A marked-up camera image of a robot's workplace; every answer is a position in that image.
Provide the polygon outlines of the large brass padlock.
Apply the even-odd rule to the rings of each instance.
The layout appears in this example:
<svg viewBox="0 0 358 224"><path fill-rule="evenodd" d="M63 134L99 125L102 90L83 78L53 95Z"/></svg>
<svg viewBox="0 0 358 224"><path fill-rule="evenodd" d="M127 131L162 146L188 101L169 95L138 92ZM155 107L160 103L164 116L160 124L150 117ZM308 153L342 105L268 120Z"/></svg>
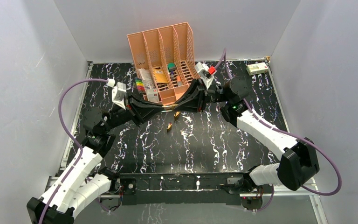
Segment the large brass padlock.
<svg viewBox="0 0 358 224"><path fill-rule="evenodd" d="M177 120L179 119L180 115L181 115L181 112L180 112L180 111L176 111L176 112L174 113L174 120L177 121Z"/></svg>

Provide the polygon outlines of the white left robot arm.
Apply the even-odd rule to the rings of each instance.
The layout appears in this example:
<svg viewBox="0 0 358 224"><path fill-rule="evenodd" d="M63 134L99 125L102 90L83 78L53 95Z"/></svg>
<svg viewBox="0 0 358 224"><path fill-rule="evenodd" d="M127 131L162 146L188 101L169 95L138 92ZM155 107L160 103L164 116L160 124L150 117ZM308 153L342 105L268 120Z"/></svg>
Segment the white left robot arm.
<svg viewBox="0 0 358 224"><path fill-rule="evenodd" d="M89 108L83 117L86 136L75 140L78 151L54 184L39 198L32 197L27 210L33 224L72 224L77 215L101 194L123 193L120 174L100 169L89 177L93 168L110 151L115 135L112 129L133 121L136 125L150 120L163 111L161 104L145 101L127 94L122 101L114 101L110 111Z"/></svg>

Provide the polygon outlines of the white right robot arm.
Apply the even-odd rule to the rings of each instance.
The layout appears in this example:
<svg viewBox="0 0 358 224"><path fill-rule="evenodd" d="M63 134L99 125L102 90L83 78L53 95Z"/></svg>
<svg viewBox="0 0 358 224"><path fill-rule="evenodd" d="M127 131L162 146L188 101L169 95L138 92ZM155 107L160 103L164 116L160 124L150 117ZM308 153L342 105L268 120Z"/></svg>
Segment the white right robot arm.
<svg viewBox="0 0 358 224"><path fill-rule="evenodd" d="M174 111L201 112L208 103L224 102L220 108L224 120L256 138L278 159L279 163L259 165L245 175L244 188L256 193L265 184L283 185L296 191L319 172L316 150L309 140L283 134L246 105L249 94L242 77L230 79L224 86L213 83L209 89L202 79L194 79L173 106Z"/></svg>

